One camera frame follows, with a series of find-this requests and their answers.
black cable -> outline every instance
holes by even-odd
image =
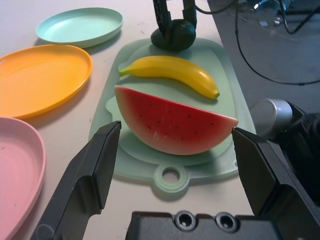
[[[278,80],[274,80],[274,79],[271,79],[271,78],[268,78],[264,75],[262,75],[261,73],[257,72],[250,64],[249,62],[247,61],[247,59],[245,58],[244,56],[244,53],[242,52],[242,49],[240,47],[240,42],[239,42],[239,30],[238,30],[238,6],[239,6],[239,3],[238,1],[236,1],[236,5],[235,5],[235,37],[236,37],[236,43],[238,45],[238,49],[239,49],[239,52],[243,58],[243,60],[245,61],[245,63],[248,65],[248,67],[257,75],[259,75],[260,77],[266,79],[266,80],[269,80],[271,82],[274,82],[274,83],[277,83],[277,84],[284,84],[284,85],[298,85],[298,86],[304,86],[304,85],[309,85],[309,84],[316,84],[316,83],[320,83],[320,79],[318,80],[314,80],[314,81],[308,81],[308,82],[283,82],[283,81],[278,81]]]
[[[195,9],[202,13],[202,14],[207,14],[207,15],[212,15],[212,14],[218,14],[218,13],[221,13],[223,12],[224,10],[230,8],[235,2],[238,2],[238,0],[233,0],[232,2],[230,2],[227,6],[217,10],[217,11],[205,11],[205,10],[202,10],[201,8],[199,8],[197,5],[195,5]]]
[[[302,22],[300,22],[300,24],[293,31],[290,31],[288,28],[288,24],[287,24],[286,11],[284,8],[284,4],[283,4],[282,0],[279,0],[279,3],[280,3],[280,8],[281,8],[281,14],[282,14],[284,28],[288,32],[288,34],[291,34],[291,35],[298,32],[300,30],[300,28],[303,25],[305,25],[306,22],[308,22],[309,19],[320,10],[320,6],[316,7],[308,16],[306,16],[306,18]]]

banana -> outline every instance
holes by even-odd
[[[220,95],[215,81],[207,71],[191,61],[175,56],[146,56],[139,58],[119,71],[121,77],[128,74],[137,77],[175,79],[210,99],[216,99]]]

orange plate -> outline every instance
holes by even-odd
[[[0,57],[0,115],[28,118],[72,98],[92,71],[91,56],[70,45],[42,45]]]

avocado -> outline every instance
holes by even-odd
[[[171,42],[167,42],[158,28],[151,35],[152,44],[163,50],[182,51],[190,48],[196,39],[195,27],[184,19],[172,21],[172,32]]]

watermelon slice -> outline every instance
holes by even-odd
[[[175,155],[210,150],[238,124],[232,117],[115,86],[121,115],[132,132],[150,147]]]

